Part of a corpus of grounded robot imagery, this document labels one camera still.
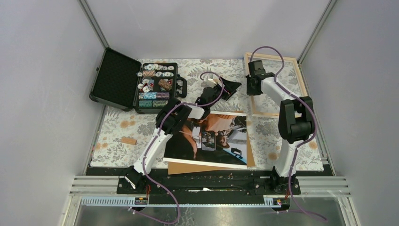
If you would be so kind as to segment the light wooden picture frame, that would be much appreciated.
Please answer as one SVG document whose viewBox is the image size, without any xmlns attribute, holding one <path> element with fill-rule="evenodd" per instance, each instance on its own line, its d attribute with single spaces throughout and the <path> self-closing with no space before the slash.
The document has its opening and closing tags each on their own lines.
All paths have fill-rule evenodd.
<svg viewBox="0 0 399 226">
<path fill-rule="evenodd" d="M 301 74 L 300 68 L 295 58 L 283 57 L 278 54 L 268 55 L 255 53 L 251 56 L 250 52 L 244 54 L 246 73 L 249 73 L 249 61 L 261 60 L 267 73 L 276 73 L 277 81 L 284 85 L 288 90 L 294 92 L 298 97 L 308 96 L 307 89 Z M 278 118 L 279 104 L 275 103 L 266 94 L 250 96 L 248 98 L 249 114 L 257 117 Z"/>
</svg>

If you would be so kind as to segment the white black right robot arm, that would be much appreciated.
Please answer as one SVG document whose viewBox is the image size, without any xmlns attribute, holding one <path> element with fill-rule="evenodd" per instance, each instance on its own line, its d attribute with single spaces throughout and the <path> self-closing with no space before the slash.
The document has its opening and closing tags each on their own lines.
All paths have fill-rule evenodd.
<svg viewBox="0 0 399 226">
<path fill-rule="evenodd" d="M 272 169 L 270 189 L 281 194 L 295 180 L 298 148 L 315 133 L 313 102 L 309 96 L 299 97 L 268 73 L 261 60 L 248 63 L 247 95 L 265 94 L 279 104 L 278 131 L 282 137 L 280 157 Z"/>
</svg>

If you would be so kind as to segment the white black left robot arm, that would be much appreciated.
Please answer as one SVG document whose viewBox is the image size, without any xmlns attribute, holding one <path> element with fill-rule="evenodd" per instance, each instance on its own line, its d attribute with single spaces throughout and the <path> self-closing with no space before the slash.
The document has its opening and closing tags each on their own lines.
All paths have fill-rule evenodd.
<svg viewBox="0 0 399 226">
<path fill-rule="evenodd" d="M 207 87 L 203 89 L 195 103 L 185 103 L 175 97 L 171 98 L 156 116 L 155 129 L 145 150 L 123 176 L 128 182 L 128 188 L 136 194 L 145 190 L 144 178 L 149 176 L 156 156 L 173 135 L 185 134 L 183 129 L 188 120 L 203 122 L 206 132 L 214 132 L 217 135 L 227 130 L 233 120 L 228 116 L 211 114 L 211 107 L 221 99 L 230 99 L 241 85 L 240 82 L 224 78 L 209 79 Z"/>
</svg>

